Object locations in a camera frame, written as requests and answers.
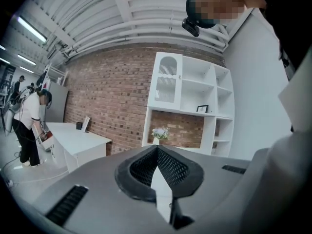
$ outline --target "white shirt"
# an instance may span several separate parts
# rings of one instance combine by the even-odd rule
[[[14,119],[21,121],[29,130],[35,120],[39,118],[40,98],[37,93],[33,93],[24,100],[19,108],[19,112],[14,115]]]

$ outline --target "fluorescent light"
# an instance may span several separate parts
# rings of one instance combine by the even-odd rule
[[[23,70],[26,70],[26,71],[28,71],[28,72],[30,72],[30,73],[34,73],[33,71],[30,71],[30,70],[28,70],[27,68],[23,68],[23,67],[20,67],[21,69],[23,69]]]
[[[4,60],[2,58],[0,58],[0,60],[6,62],[7,64],[10,64],[7,60]]]
[[[25,61],[27,61],[27,62],[29,62],[29,63],[31,63],[32,65],[36,65],[36,63],[35,62],[33,62],[33,61],[31,61],[31,60],[29,60],[29,59],[27,59],[27,58],[25,58],[25,57],[22,57],[22,56],[20,56],[20,55],[18,55],[18,57],[19,58],[21,58],[21,59],[23,59],[23,60],[25,60]]]
[[[33,33],[36,37],[38,37],[41,41],[43,41],[43,42],[47,41],[47,38],[45,38],[42,34],[40,34],[32,26],[30,26],[30,24],[27,23],[23,18],[18,17],[18,22],[21,25],[23,25],[26,29],[28,29],[31,33]]]

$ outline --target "black picture frame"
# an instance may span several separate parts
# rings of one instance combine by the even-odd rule
[[[199,109],[200,107],[206,107],[205,113],[208,113],[208,107],[209,107],[209,105],[201,105],[201,106],[197,106],[197,110],[196,110],[196,112],[198,112],[198,109]]]

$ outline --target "white vase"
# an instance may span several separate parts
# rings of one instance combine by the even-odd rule
[[[156,137],[154,137],[153,145],[159,145],[159,139],[157,139]]]

